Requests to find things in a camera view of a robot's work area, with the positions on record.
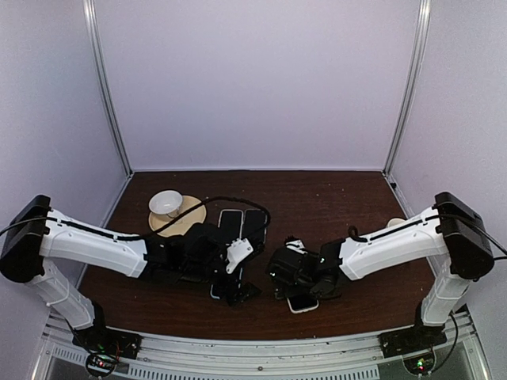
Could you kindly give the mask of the light blue phone case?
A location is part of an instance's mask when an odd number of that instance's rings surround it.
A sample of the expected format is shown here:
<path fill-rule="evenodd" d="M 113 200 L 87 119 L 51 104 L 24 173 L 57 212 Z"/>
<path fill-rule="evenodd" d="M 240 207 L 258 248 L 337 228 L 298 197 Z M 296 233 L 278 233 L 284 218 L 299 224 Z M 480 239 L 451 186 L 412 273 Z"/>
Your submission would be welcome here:
<path fill-rule="evenodd" d="M 242 266 L 238 266 L 231 274 L 218 272 L 212 279 L 210 296 L 217 300 L 233 298 L 242 286 L 242 275 Z"/>

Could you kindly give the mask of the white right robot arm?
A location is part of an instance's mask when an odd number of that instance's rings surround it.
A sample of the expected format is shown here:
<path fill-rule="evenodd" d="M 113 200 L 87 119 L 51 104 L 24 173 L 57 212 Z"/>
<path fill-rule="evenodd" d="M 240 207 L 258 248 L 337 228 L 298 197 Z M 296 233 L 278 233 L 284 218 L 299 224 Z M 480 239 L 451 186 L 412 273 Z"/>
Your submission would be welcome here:
<path fill-rule="evenodd" d="M 420 214 L 370 234 L 350 226 L 347 237 L 327 242 L 318 252 L 289 237 L 274 251 L 266 272 L 276 284 L 277 298 L 307 295 L 319 300 L 330 297 L 342 282 L 436 256 L 445 261 L 421 301 L 417 324 L 406 332 L 408 345 L 420 350 L 436 337 L 436 327 L 446 322 L 470 284 L 494 267 L 482 217 L 450 192 L 437 194 Z"/>

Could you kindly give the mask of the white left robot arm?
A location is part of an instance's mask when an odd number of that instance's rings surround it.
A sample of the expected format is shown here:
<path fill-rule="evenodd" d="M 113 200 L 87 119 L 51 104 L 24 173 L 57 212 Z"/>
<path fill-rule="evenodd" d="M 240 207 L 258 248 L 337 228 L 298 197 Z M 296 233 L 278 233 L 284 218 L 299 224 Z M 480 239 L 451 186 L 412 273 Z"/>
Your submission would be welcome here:
<path fill-rule="evenodd" d="M 56 259 L 90 264 L 142 281 L 210 283 L 214 295 L 234 305 L 258 294 L 241 280 L 242 266 L 260 254 L 271 216 L 247 201 L 259 219 L 241 225 L 206 222 L 207 201 L 174 190 L 149 202 L 148 234 L 125 234 L 76 221 L 36 196 L 2 231 L 1 273 L 32 287 L 71 327 L 79 344 L 109 350 L 120 335 L 109 329 L 101 306 L 79 293 L 56 267 Z"/>

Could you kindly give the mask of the beige ceramic plate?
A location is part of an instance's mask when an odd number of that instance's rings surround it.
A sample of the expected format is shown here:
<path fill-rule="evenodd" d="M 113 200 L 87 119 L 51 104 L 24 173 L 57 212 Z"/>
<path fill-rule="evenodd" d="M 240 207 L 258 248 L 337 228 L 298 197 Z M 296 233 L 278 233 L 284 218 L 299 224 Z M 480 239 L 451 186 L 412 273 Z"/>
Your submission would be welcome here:
<path fill-rule="evenodd" d="M 200 203 L 200 200 L 194 196 L 183 195 L 183 199 L 183 204 L 181 206 L 179 214 Z M 206 217 L 206 207 L 201 206 L 195 211 L 192 211 L 191 213 L 182 217 L 181 219 L 178 219 L 173 225 L 159 232 L 158 235 L 164 238 L 169 238 L 176 235 L 184 235 L 194 224 L 203 223 Z M 155 231 L 163 227 L 168 222 L 171 222 L 172 220 L 173 218 L 168 218 L 165 215 L 156 215 L 151 212 L 148 217 L 148 225 L 153 231 Z"/>

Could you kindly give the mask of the white small bowl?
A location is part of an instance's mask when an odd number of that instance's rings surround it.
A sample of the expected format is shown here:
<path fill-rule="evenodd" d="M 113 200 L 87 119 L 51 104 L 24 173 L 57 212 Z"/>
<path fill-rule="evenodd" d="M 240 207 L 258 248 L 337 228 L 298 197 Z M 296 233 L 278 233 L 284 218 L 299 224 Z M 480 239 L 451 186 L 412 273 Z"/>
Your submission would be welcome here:
<path fill-rule="evenodd" d="M 152 196 L 148 206 L 150 211 L 156 215 L 175 218 L 180 212 L 183 200 L 183 195 L 180 192 L 165 190 Z"/>

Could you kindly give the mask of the cream ribbed mug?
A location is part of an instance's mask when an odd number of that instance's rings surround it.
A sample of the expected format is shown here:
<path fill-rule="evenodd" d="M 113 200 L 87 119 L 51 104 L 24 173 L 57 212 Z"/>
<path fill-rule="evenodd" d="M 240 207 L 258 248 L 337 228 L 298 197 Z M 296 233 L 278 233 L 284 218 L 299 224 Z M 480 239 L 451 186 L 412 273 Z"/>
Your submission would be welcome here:
<path fill-rule="evenodd" d="M 387 222 L 387 228 L 391 228 L 393 226 L 400 225 L 404 223 L 406 220 L 404 218 L 392 218 Z"/>

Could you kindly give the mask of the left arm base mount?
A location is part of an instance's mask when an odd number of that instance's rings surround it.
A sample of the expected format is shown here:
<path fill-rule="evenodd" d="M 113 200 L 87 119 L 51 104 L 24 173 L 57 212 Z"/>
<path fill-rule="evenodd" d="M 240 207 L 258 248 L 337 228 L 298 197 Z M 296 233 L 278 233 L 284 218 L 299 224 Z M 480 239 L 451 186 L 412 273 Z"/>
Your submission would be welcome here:
<path fill-rule="evenodd" d="M 142 341 L 139 334 L 107 327 L 81 330 L 71 328 L 71 332 L 72 343 L 88 353 L 85 369 L 99 379 L 111 375 L 122 359 L 136 359 Z"/>

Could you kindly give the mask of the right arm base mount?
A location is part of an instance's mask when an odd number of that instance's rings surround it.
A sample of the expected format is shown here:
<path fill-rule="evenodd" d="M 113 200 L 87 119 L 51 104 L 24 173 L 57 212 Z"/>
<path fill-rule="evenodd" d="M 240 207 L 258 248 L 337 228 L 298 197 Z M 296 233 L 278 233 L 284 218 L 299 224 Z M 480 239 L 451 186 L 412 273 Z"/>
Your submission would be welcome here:
<path fill-rule="evenodd" d="M 385 359 L 401 356 L 405 369 L 419 377 L 429 375 L 436 368 L 434 348 L 447 342 L 445 325 L 425 325 L 417 317 L 408 328 L 383 332 L 379 345 Z"/>

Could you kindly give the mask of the aluminium front rail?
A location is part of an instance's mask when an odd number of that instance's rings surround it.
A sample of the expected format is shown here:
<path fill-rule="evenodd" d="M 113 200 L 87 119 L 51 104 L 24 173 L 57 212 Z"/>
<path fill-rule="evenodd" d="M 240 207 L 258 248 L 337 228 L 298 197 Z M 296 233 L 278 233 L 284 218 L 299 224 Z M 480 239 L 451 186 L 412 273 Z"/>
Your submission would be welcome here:
<path fill-rule="evenodd" d="M 489 379 L 467 311 L 448 321 L 447 342 L 386 357 L 377 332 L 305 340 L 200 340 L 144 334 L 135 359 L 121 359 L 110 379 L 419 379 L 418 359 L 436 356 L 431 379 Z"/>

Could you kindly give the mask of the left aluminium frame post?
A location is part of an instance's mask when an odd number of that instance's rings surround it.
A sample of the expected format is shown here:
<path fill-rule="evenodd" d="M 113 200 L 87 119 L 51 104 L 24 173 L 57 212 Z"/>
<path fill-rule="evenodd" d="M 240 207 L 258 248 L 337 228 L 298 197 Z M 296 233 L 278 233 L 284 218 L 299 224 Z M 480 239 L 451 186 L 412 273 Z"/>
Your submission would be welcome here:
<path fill-rule="evenodd" d="M 109 86 L 104 55 L 101 46 L 101 38 L 97 22 L 95 1 L 83 0 L 82 4 L 86 28 L 93 54 L 95 71 L 97 74 L 97 81 L 100 90 L 101 101 L 104 106 L 107 124 L 111 132 L 113 144 L 119 156 L 124 174 L 126 177 L 131 177 L 133 175 L 133 169 L 128 159 L 126 146 L 124 144 L 123 136 L 120 132 L 120 127 L 116 117 L 116 110 L 113 104 L 113 98 Z"/>

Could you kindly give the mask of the aluminium frame post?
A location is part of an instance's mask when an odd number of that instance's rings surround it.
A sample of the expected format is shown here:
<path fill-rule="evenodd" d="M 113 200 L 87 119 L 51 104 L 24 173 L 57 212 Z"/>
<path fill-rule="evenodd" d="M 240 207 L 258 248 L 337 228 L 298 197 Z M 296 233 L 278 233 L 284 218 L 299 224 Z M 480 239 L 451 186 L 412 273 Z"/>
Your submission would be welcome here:
<path fill-rule="evenodd" d="M 413 104 L 414 95 L 417 86 L 417 80 L 422 68 L 425 56 L 429 27 L 431 21 L 431 0 L 421 0 L 417 16 L 416 29 L 414 33 L 413 50 L 410 59 L 409 70 L 406 78 L 406 86 L 402 97 L 402 103 L 398 113 L 398 119 L 395 126 L 395 133 L 391 140 L 391 146 L 388 151 L 383 173 L 388 176 L 395 165 L 395 159 L 402 143 L 402 137 L 408 123 L 410 109 Z"/>
<path fill-rule="evenodd" d="M 104 106 L 107 124 L 111 132 L 113 144 L 119 156 L 124 174 L 126 177 L 131 177 L 133 175 L 133 169 L 128 159 L 126 146 L 124 144 L 123 136 L 120 132 L 120 127 L 116 117 L 116 110 L 113 104 L 113 98 L 109 86 L 104 55 L 101 46 L 101 38 L 97 22 L 95 1 L 83 0 L 82 4 L 86 28 L 93 54 L 95 71 L 97 74 L 97 81 L 100 90 L 101 101 Z"/>

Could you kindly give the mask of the right aluminium frame post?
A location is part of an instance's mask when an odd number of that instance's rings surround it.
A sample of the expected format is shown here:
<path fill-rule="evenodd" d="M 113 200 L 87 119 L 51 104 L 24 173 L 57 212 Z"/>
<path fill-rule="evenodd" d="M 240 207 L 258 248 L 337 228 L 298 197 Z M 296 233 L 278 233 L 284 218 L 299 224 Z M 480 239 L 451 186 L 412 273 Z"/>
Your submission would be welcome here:
<path fill-rule="evenodd" d="M 391 140 L 391 146 L 388 151 L 383 173 L 388 176 L 395 165 L 395 159 L 402 143 L 402 137 L 408 123 L 410 109 L 413 104 L 414 95 L 417 86 L 417 80 L 422 68 L 425 56 L 429 27 L 431 21 L 431 0 L 421 0 L 417 16 L 416 29 L 414 33 L 413 50 L 410 59 L 409 70 L 406 78 L 406 86 L 402 97 L 402 103 L 398 113 L 398 119 L 395 126 L 395 133 Z"/>

